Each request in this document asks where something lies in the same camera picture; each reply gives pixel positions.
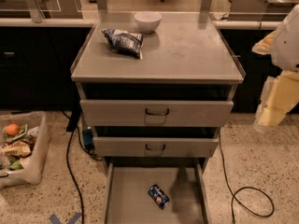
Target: orange ball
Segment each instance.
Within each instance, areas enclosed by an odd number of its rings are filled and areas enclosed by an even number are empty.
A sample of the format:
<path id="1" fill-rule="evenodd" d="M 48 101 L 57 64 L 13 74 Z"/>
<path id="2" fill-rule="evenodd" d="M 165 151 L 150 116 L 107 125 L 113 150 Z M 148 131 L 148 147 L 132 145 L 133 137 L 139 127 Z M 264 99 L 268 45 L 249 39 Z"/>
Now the orange ball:
<path id="1" fill-rule="evenodd" d="M 6 133 L 10 136 L 16 136 L 20 131 L 20 126 L 18 124 L 12 123 L 6 127 Z"/>

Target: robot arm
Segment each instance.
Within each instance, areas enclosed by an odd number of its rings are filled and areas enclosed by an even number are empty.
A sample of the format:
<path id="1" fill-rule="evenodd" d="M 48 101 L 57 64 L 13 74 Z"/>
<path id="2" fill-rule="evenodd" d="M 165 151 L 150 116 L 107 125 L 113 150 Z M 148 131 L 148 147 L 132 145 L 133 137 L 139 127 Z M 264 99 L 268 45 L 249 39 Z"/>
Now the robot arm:
<path id="1" fill-rule="evenodd" d="M 277 78 L 266 80 L 262 103 L 256 113 L 255 130 L 267 133 L 274 130 L 299 103 L 299 5 L 276 31 L 255 44 L 252 51 L 271 54 L 272 63 L 283 70 Z"/>

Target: white storage bin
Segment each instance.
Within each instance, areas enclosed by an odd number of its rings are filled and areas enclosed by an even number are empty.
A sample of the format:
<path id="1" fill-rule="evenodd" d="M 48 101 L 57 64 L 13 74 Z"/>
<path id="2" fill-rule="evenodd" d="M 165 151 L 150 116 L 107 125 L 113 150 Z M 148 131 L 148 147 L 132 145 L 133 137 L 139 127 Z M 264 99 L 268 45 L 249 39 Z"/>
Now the white storage bin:
<path id="1" fill-rule="evenodd" d="M 39 133 L 28 166 L 24 169 L 8 171 L 0 170 L 0 189 L 20 184 L 38 184 L 47 157 L 50 135 L 46 123 L 46 113 L 42 111 L 0 116 L 0 142 L 4 144 L 2 131 L 5 126 L 16 123 L 20 126 L 28 124 L 28 129 L 39 126 Z"/>

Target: white bowl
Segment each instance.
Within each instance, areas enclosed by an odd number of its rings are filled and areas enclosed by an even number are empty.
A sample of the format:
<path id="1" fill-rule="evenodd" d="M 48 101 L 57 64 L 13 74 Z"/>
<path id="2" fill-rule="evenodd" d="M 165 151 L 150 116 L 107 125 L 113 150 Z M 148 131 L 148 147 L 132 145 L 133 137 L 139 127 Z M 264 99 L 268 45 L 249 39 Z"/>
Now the white bowl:
<path id="1" fill-rule="evenodd" d="M 142 33 L 154 32 L 161 21 L 161 14 L 154 11 L 141 11 L 135 14 L 137 27 Z"/>

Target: blue can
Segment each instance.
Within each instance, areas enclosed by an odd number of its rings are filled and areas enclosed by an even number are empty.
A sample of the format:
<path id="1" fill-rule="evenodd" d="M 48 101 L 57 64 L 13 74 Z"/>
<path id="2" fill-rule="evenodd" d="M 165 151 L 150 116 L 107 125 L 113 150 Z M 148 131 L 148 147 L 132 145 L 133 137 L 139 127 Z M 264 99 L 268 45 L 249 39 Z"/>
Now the blue can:
<path id="1" fill-rule="evenodd" d="M 157 184 L 152 185 L 149 188 L 149 196 L 161 209 L 165 209 L 169 205 L 169 198 Z"/>

